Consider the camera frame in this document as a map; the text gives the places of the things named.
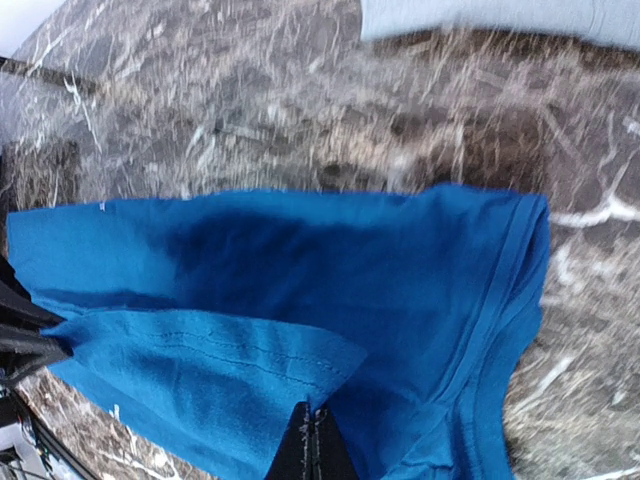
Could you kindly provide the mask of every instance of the blue t-shirt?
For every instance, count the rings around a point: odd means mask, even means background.
[[[12,214],[52,368],[225,480],[263,478],[298,401],[328,402],[362,479],[502,479],[502,404],[541,321],[547,204],[250,191]]]

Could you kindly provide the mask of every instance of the brown marble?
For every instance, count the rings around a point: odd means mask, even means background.
[[[513,465],[640,478],[640,56],[498,32],[363,44],[359,23],[357,0],[69,0],[17,52],[32,67],[0,71],[3,208],[449,180],[546,193]],[[105,479],[205,478],[48,372],[22,389]]]

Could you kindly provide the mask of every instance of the black object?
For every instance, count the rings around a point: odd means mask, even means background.
[[[41,328],[63,319],[31,303],[15,271],[0,256],[0,385],[13,388],[36,370],[66,360],[70,350],[56,339],[43,337]]]
[[[307,402],[293,409],[266,480],[358,480],[328,407],[311,413]]]
[[[73,85],[79,93],[93,95],[98,90],[98,84],[90,79],[75,76],[75,74],[60,72],[41,65],[32,65],[14,58],[0,57],[2,73],[17,75],[24,78],[39,79],[46,83],[66,87]]]

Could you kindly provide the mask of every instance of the light blue cloth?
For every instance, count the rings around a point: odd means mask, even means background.
[[[570,35],[640,50],[638,0],[362,0],[362,39],[441,27]]]
[[[362,479],[510,478],[502,403],[540,325],[546,202],[230,192],[12,214],[53,368],[225,480],[262,478],[328,400]]]

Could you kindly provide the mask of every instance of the fabric fold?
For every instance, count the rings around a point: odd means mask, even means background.
[[[319,328],[194,310],[98,311],[45,334],[74,352],[55,374],[222,478],[264,476],[291,405],[321,406],[366,356]]]

